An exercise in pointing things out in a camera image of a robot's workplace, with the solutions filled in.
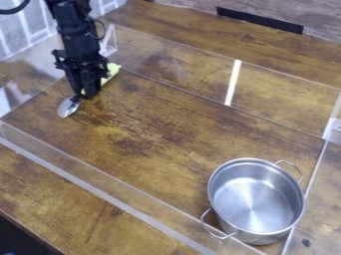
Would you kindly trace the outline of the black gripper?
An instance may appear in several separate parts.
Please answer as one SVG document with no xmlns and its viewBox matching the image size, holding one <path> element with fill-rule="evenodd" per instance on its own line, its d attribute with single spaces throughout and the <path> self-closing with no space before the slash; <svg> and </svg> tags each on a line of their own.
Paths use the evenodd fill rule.
<svg viewBox="0 0 341 255">
<path fill-rule="evenodd" d="M 95 27 L 57 28 L 64 48 L 53 50 L 55 66 L 63 70 L 76 95 L 85 92 L 93 98 L 108 76 L 108 60 L 100 54 L 100 40 Z"/>
</svg>

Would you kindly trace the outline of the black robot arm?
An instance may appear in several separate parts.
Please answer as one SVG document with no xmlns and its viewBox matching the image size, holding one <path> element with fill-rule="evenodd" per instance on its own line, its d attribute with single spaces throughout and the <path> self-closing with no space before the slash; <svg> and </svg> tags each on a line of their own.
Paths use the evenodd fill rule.
<svg viewBox="0 0 341 255">
<path fill-rule="evenodd" d="M 76 96 L 91 99 L 109 76 L 108 59 L 100 54 L 96 22 L 89 0 L 44 0 L 56 20 L 64 48 L 53 50 L 55 66 L 63 70 Z"/>
</svg>

